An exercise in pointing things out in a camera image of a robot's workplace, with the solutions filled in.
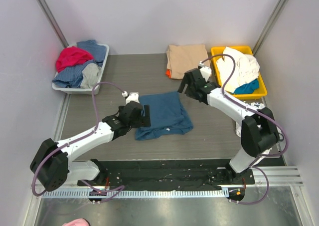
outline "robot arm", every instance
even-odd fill
[[[150,127],[150,108],[143,107],[138,101],[138,93],[131,93],[126,98],[126,105],[119,106],[119,112],[105,117],[97,127],[93,127],[74,137],[54,142],[45,140],[36,153],[30,169],[35,173],[39,164],[51,152],[67,144],[52,155],[41,167],[37,178],[47,191],[59,188],[65,182],[88,180],[92,184],[100,184],[107,172],[97,160],[74,162],[80,155],[120,136],[126,135],[131,128]]]
[[[255,163],[260,154],[269,152],[272,146],[278,142],[277,127],[266,119],[226,99],[220,86],[214,82],[208,82],[210,75],[211,69],[209,67],[199,65],[198,69],[185,73],[178,92],[182,93],[187,85],[185,94],[188,97],[221,110],[241,125],[242,149],[226,166],[231,171],[231,178],[236,178],[244,173],[251,164]],[[241,105],[258,110],[272,119],[274,118],[272,111],[267,107],[259,110],[256,107],[248,106],[230,94],[228,94],[228,97]]]

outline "pink cloth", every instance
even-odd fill
[[[84,219],[77,219],[67,224],[64,224],[63,226],[89,226],[89,224]]]
[[[88,60],[93,60],[93,56],[80,48],[75,46],[65,48],[61,51],[59,58],[55,63],[55,68],[58,73],[66,67],[82,65]]]

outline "plastic bin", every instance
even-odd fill
[[[211,54],[212,55],[222,54],[225,48],[226,48],[225,46],[212,47]],[[253,54],[251,48],[249,46],[246,46],[246,45],[229,46],[229,48],[236,49],[236,50],[238,50],[238,51],[240,51],[241,53],[244,53],[244,54],[250,54],[250,55]],[[218,71],[218,68],[217,68],[217,64],[216,64],[216,61],[220,57],[221,56],[214,57],[212,59],[212,62],[213,62],[214,70],[215,70],[215,75],[216,75],[216,78],[217,78],[217,83],[222,86],[221,80],[220,80],[220,74],[219,74],[219,71]],[[267,89],[266,89],[265,83],[263,81],[263,78],[262,78],[260,72],[259,72],[258,81],[259,81],[259,89],[255,90],[254,93],[245,94],[245,95],[233,95],[233,96],[236,97],[237,99],[240,99],[240,100],[257,100],[257,99],[260,99],[260,98],[266,96],[267,95]]]
[[[98,44],[98,45],[103,45],[103,46],[106,47],[105,58],[104,58],[104,61],[103,61],[103,64],[102,64],[101,74],[100,74],[99,79],[98,79],[98,82],[101,82],[102,75],[103,75],[103,72],[104,72],[104,69],[105,69],[106,60],[108,58],[110,47],[108,45],[106,45],[106,44]],[[84,95],[92,94],[92,88],[91,89],[61,88],[61,87],[58,87],[54,83],[52,83],[52,88],[54,90],[63,91],[64,93],[67,93],[67,94],[84,94]],[[99,93],[99,91],[100,91],[100,85],[95,88],[94,94],[96,95],[97,93]]]

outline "white basket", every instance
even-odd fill
[[[101,74],[99,76],[99,79],[98,79],[98,82],[101,82],[101,79],[102,79],[102,75],[103,75],[103,72],[104,72],[104,69],[105,69],[105,64],[106,64],[106,60],[108,58],[108,54],[109,54],[109,50],[110,50],[110,47],[106,44],[98,44],[98,45],[103,45],[106,47],[106,53],[105,53],[105,58],[103,60],[103,65],[102,65],[102,69],[101,69]],[[71,44],[69,45],[68,47],[72,47],[72,46],[75,46],[76,47],[76,43],[75,44]],[[91,89],[80,89],[80,88],[63,88],[63,87],[58,87],[56,84],[52,83],[52,88],[54,90],[59,90],[59,91],[63,91],[64,93],[67,93],[67,94],[84,94],[84,95],[90,95],[92,94],[92,88]],[[96,88],[95,88],[95,92],[94,94],[96,95],[97,93],[99,93],[99,90],[100,90],[100,85],[98,85]]]

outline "clothing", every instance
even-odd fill
[[[55,68],[56,71],[60,73],[66,67],[80,65],[92,59],[93,56],[90,53],[73,46],[61,51],[59,58],[55,63]]]
[[[90,226],[90,224],[84,219],[73,220],[63,226]]]
[[[265,108],[265,105],[263,103],[258,103],[258,102],[252,102],[252,103],[249,103],[248,105],[255,106],[258,109]],[[241,137],[241,126],[237,122],[236,122],[235,132],[238,137]]]
[[[98,45],[95,40],[81,41],[76,45],[78,48],[91,53],[98,66],[102,66],[106,54],[104,45]]]
[[[223,53],[231,55],[236,62],[235,71],[225,86],[226,91],[234,93],[238,87],[258,78],[260,67],[254,56],[245,55],[229,47],[226,47]],[[216,63],[223,85],[233,70],[233,61],[230,57],[225,56],[224,59],[219,58]]]
[[[244,84],[244,85],[238,87],[235,90],[234,95],[252,94],[257,89],[259,89],[259,81],[256,79],[248,84]]]
[[[82,71],[83,80],[81,82],[80,88],[82,89],[92,89],[93,86],[98,83],[99,76],[101,73],[101,68],[97,64],[90,63]]]
[[[93,62],[93,60],[89,60],[82,65],[66,67],[63,71],[55,76],[52,82],[58,87],[62,88],[80,88],[81,82],[83,80],[82,71],[87,65]]]
[[[139,101],[142,105],[150,106],[151,126],[138,128],[136,140],[156,139],[169,134],[184,135],[193,129],[193,124],[176,91],[141,96]]]
[[[171,79],[183,79],[185,72],[197,68],[200,61],[208,58],[204,44],[169,45],[166,55],[166,75]],[[210,61],[206,61],[204,64],[210,67]]]

